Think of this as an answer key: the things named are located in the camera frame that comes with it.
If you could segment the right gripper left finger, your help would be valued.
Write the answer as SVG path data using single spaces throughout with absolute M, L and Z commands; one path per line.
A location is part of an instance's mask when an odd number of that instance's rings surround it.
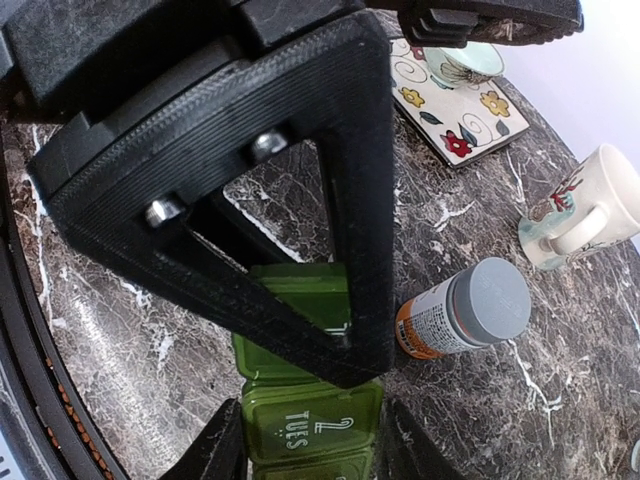
M 236 399 L 228 399 L 178 462 L 166 472 L 166 479 L 245 478 L 246 450 L 241 406 Z

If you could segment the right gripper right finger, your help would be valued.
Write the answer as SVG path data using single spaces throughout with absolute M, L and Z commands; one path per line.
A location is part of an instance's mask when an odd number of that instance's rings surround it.
M 378 479 L 464 479 L 397 397 L 384 401 L 378 442 Z

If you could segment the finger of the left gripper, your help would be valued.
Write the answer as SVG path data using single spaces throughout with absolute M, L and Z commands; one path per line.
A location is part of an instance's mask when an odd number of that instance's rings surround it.
M 584 30 L 583 9 L 576 0 L 386 0 L 366 5 L 394 11 L 405 39 L 419 47 L 542 45 Z
M 101 121 L 76 115 L 29 161 L 58 232 L 78 252 L 311 374 L 352 388 L 393 361 L 393 121 L 389 43 L 343 12 L 255 59 L 211 42 Z M 303 140 L 324 173 L 351 325 L 328 335 L 228 262 L 213 198 Z

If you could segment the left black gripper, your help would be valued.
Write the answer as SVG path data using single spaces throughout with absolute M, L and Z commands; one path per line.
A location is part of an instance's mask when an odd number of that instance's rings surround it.
M 101 119 L 208 43 L 267 48 L 362 1 L 4 1 L 1 114 Z

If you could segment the orange pill bottle grey cap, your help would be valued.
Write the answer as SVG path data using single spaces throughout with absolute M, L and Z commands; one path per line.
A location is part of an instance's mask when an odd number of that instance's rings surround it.
M 396 315 L 396 338 L 421 360 L 478 350 L 522 334 L 531 307 L 520 271 L 489 257 L 406 301 Z

